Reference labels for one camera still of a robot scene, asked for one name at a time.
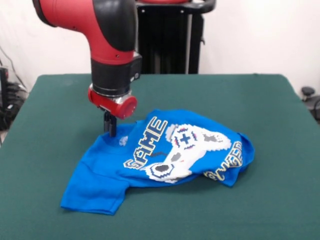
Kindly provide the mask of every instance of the white wall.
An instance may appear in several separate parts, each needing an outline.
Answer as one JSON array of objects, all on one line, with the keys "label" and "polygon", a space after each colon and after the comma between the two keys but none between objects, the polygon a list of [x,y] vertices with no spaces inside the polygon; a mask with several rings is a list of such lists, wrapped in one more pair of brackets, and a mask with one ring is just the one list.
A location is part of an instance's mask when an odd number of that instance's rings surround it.
[{"label": "white wall", "polygon": [[[200,73],[283,74],[296,92],[320,92],[319,13],[319,0],[217,0],[205,15]],[[0,0],[0,45],[29,89],[42,74],[90,72],[85,37],[43,24],[32,0]]]}]

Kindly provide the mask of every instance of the red end effector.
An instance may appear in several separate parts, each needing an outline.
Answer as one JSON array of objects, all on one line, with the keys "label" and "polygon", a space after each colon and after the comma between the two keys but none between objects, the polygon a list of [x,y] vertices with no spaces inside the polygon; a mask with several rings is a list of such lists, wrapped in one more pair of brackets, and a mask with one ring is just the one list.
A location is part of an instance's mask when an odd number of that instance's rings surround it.
[{"label": "red end effector", "polygon": [[115,99],[107,98],[97,94],[92,90],[91,86],[88,89],[88,98],[90,102],[98,108],[108,111],[111,115],[122,120],[130,117],[134,113],[138,103],[137,99],[132,95]]}]

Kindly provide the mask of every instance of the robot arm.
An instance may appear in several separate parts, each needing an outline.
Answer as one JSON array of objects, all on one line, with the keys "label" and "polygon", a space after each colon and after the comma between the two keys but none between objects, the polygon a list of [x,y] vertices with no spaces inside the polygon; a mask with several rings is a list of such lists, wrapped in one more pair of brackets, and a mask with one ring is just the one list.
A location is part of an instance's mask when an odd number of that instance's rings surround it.
[{"label": "robot arm", "polygon": [[135,0],[32,0],[42,22],[85,35],[91,56],[89,100],[105,111],[105,131],[114,136],[116,118],[132,115],[137,100],[130,84],[140,77],[142,58],[135,53]]}]

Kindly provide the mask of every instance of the green table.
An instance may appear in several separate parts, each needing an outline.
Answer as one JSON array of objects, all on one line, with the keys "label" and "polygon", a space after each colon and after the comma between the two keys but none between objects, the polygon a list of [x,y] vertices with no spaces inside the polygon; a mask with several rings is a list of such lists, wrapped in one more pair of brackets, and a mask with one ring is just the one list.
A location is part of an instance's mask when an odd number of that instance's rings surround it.
[{"label": "green table", "polygon": [[145,75],[138,108],[184,108],[252,140],[254,162],[232,188],[205,177],[130,188],[115,216],[60,208],[82,155],[103,133],[89,74],[35,84],[0,149],[1,240],[320,239],[319,126],[281,75]]}]

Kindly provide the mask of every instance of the t-shirt sleeve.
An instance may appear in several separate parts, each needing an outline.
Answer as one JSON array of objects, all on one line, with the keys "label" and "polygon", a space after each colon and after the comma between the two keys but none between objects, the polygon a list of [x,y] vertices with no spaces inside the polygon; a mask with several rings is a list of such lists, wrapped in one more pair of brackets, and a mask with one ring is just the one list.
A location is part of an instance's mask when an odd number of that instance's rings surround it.
[{"label": "t-shirt sleeve", "polygon": [[83,162],[76,167],[60,206],[78,212],[114,215],[129,183],[93,173]]}]

